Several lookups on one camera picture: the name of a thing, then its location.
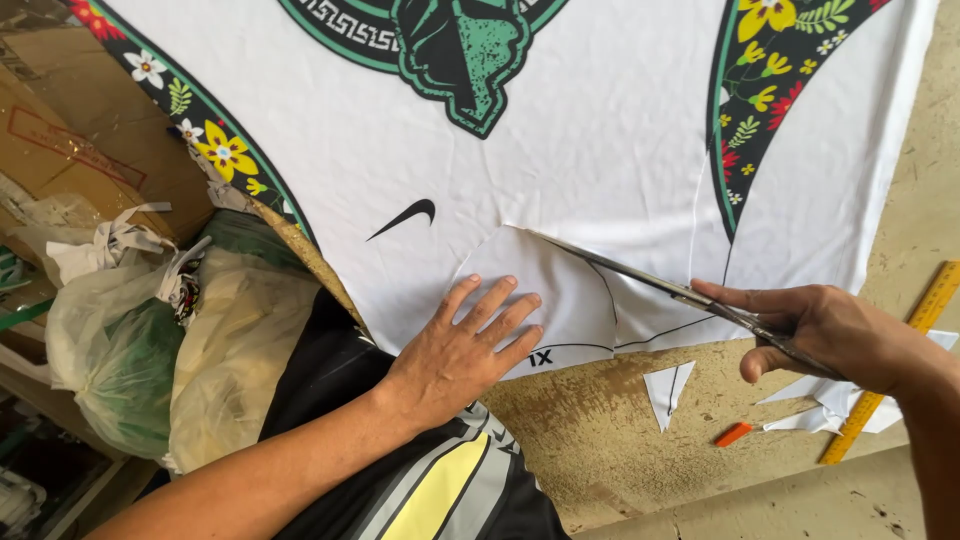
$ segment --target red flower print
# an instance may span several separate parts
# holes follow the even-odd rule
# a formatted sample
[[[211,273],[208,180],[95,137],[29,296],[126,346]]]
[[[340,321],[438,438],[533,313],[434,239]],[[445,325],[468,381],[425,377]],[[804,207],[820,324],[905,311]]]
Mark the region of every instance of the red flower print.
[[[770,126],[767,127],[768,132],[772,132],[780,126],[780,122],[783,121],[783,116],[790,110],[790,106],[793,105],[793,100],[797,99],[797,96],[800,95],[800,90],[803,89],[804,84],[797,81],[797,85],[790,88],[790,97],[781,97],[778,102],[770,106],[770,113],[773,114],[773,118],[770,119]]]
[[[889,1],[890,0],[870,0],[870,9],[875,12],[876,10],[882,8],[883,5]]]
[[[126,39],[127,37],[123,35],[123,32],[113,26],[113,23],[107,20],[104,15],[90,6],[89,2],[85,0],[70,0],[73,5],[70,6],[70,11],[73,14],[77,15],[77,18],[80,19],[86,28],[97,37],[98,41],[103,41],[104,39]]]
[[[727,146],[727,140],[720,141],[720,152],[723,154],[723,179],[724,182],[730,181],[730,168],[736,164],[736,161],[740,159],[740,156],[736,152],[732,151],[729,146]]]

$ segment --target left hand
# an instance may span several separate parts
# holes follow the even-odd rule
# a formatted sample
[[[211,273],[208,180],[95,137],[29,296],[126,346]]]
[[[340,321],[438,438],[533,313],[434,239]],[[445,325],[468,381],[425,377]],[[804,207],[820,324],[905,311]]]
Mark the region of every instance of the left hand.
[[[474,274],[450,290],[374,389],[418,430],[441,426],[456,416],[530,355],[543,337],[543,327],[534,325],[503,350],[493,350],[540,307],[536,293],[524,295],[480,331],[516,289],[513,276],[498,281],[462,321],[453,324],[457,309],[480,282]]]

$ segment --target table surface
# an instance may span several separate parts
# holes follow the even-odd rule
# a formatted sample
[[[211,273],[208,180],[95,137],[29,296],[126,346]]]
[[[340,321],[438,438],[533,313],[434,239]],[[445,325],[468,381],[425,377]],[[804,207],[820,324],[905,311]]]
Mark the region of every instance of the table surface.
[[[900,162],[860,296],[906,317],[939,263],[960,258],[960,2],[941,3]],[[340,300],[352,304],[313,247],[264,212]],[[937,329],[960,331],[960,301]],[[735,422],[758,426],[811,408],[809,399],[752,405],[798,376],[743,382],[749,340],[618,355],[501,382],[482,401],[514,434],[569,532],[703,499],[817,467],[830,434],[754,430],[727,449],[710,444]],[[659,433],[643,374],[696,360],[670,429]],[[897,423],[863,434],[848,458],[907,443]]]

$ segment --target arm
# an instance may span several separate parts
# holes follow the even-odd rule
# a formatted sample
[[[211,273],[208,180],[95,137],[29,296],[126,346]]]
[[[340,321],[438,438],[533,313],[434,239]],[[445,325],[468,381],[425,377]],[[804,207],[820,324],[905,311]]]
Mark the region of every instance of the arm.
[[[724,304],[759,313],[794,332],[794,343],[860,387],[893,396],[910,435],[924,499],[927,537],[960,530],[960,365],[952,354],[876,307],[821,285],[746,291],[694,280],[693,288]],[[743,356],[740,374],[804,366],[764,343]]]
[[[531,327],[493,348],[540,306],[528,294],[480,328],[516,288],[507,277],[459,324],[453,316],[479,276],[450,291],[426,328],[370,392],[299,428],[168,484],[88,538],[270,538],[308,505],[422,431],[440,426],[518,362],[543,335]]]

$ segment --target yellow ruler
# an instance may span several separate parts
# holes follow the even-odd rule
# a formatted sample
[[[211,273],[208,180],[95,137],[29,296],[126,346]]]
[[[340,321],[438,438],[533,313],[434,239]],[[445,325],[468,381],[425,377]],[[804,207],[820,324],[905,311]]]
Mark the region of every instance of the yellow ruler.
[[[937,272],[933,282],[926,288],[926,292],[920,299],[920,302],[913,309],[913,313],[907,320],[907,324],[920,333],[926,334],[937,318],[943,313],[944,307],[950,301],[954,291],[960,287],[960,260],[945,261]],[[847,417],[846,424],[840,428],[843,435],[834,435],[833,440],[827,446],[827,451],[820,458],[821,465],[835,465],[843,459],[847,451],[853,446],[853,441],[863,431],[867,421],[873,416],[874,411],[880,405],[883,396],[873,392],[864,392],[860,399],[853,406],[850,416]]]

